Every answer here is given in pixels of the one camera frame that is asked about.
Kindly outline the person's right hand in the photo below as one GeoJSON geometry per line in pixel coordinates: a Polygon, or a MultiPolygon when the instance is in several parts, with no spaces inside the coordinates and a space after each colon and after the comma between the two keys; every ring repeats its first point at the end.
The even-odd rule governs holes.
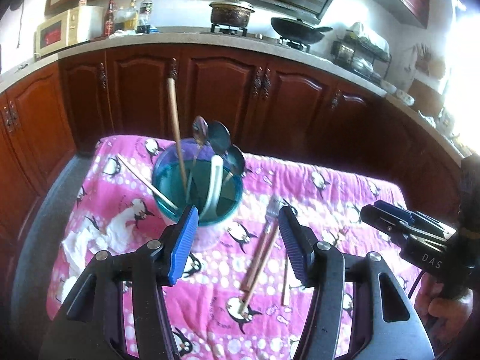
{"type": "Polygon", "coordinates": [[[456,339],[473,310],[471,289],[465,289],[457,299],[441,297],[442,290],[443,284],[425,273],[414,302],[415,310],[424,324],[427,324],[429,317],[438,319],[430,330],[430,339],[439,348],[456,339]]]}

